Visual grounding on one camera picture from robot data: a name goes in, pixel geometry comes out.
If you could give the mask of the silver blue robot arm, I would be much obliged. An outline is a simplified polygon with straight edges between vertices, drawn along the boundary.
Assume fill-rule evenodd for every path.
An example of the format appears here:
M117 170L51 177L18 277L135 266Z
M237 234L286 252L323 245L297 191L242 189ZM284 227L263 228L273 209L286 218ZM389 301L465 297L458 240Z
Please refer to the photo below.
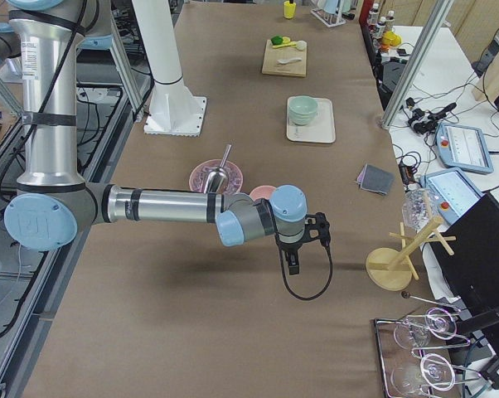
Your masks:
M272 235L283 274L299 271L298 250L318 240L328 247L329 224L308 214L292 185L269 199L245 194L180 192L89 183L77 168L76 50L110 34L106 1L12 1L9 22L21 41L26 168L4 213L10 236L34 250L69 244L102 222L187 221L216 225L224 245Z

